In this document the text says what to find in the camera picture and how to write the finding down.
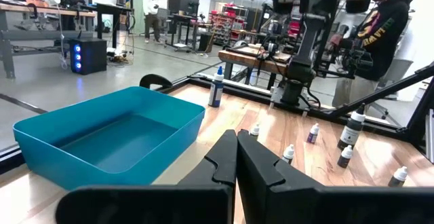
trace monitor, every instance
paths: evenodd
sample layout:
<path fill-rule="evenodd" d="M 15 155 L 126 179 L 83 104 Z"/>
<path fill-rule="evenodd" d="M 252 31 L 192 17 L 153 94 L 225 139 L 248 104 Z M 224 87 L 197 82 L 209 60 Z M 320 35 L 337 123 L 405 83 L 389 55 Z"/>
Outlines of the monitor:
<path fill-rule="evenodd" d="M 199 0 L 180 0 L 179 10 L 184 11 L 186 16 L 197 17 Z"/>

